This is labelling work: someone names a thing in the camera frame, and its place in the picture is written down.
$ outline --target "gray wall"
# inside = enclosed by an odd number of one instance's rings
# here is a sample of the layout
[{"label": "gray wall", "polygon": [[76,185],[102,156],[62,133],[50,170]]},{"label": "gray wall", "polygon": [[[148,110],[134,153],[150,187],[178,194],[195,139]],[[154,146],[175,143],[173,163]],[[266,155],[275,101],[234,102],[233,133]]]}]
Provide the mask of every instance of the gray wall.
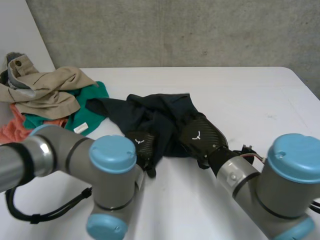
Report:
[{"label": "gray wall", "polygon": [[320,97],[319,0],[27,0],[56,67],[282,66]]}]

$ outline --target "teal cloth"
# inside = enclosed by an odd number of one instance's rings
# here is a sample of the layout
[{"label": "teal cloth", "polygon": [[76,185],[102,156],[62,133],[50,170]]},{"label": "teal cloth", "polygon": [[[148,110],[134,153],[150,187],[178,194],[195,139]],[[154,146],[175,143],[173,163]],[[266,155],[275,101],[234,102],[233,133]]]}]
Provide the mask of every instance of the teal cloth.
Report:
[{"label": "teal cloth", "polygon": [[[69,94],[75,96],[75,99],[80,105],[80,109],[69,116],[68,122],[64,127],[65,129],[74,131],[76,127],[86,123],[88,125],[88,129],[81,133],[81,135],[86,136],[99,127],[100,123],[106,118],[105,116],[95,114],[94,112],[86,109],[86,102],[88,99],[109,97],[105,85],[100,81],[97,81],[96,83],[98,86],[90,85],[81,89],[68,91]],[[33,114],[25,114],[24,116],[25,121],[23,122],[23,126],[26,129],[35,129],[36,127],[44,124],[44,121],[52,120]]]}]

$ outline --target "dark cloth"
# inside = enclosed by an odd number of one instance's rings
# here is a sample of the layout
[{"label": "dark cloth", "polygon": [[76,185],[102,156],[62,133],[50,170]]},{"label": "dark cloth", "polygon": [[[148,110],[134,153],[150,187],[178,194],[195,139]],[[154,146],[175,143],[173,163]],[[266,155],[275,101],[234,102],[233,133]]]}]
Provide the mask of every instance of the dark cloth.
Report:
[{"label": "dark cloth", "polygon": [[198,114],[189,94],[153,94],[145,97],[130,94],[126,100],[94,98],[86,102],[90,111],[110,118],[126,135],[132,131],[157,136],[154,167],[162,156],[185,158],[189,154],[178,139],[177,123],[185,116]]}]

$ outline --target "orange cloth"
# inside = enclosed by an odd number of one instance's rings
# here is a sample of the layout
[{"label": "orange cloth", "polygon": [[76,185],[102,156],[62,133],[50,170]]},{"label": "orange cloth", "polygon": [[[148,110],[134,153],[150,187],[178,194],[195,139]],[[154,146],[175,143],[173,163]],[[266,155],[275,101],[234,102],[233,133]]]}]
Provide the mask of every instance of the orange cloth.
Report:
[{"label": "orange cloth", "polygon": [[[26,117],[23,116],[15,104],[10,104],[10,109],[13,113],[14,119],[12,119],[7,125],[0,128],[0,144],[7,144],[12,142],[21,142],[32,132],[24,128],[23,123]],[[45,121],[45,124],[55,124],[63,127],[67,123],[66,117],[52,121]]]}]

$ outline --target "clothing tag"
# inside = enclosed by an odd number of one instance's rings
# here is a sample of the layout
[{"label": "clothing tag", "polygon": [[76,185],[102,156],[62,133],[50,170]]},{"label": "clothing tag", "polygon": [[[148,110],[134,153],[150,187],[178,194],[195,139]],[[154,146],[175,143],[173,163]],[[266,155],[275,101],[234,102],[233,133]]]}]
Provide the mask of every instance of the clothing tag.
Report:
[{"label": "clothing tag", "polygon": [[88,124],[85,122],[85,123],[82,123],[80,126],[77,126],[75,129],[73,129],[73,131],[76,133],[76,134],[80,134],[82,133],[84,130],[87,130],[89,128]]}]

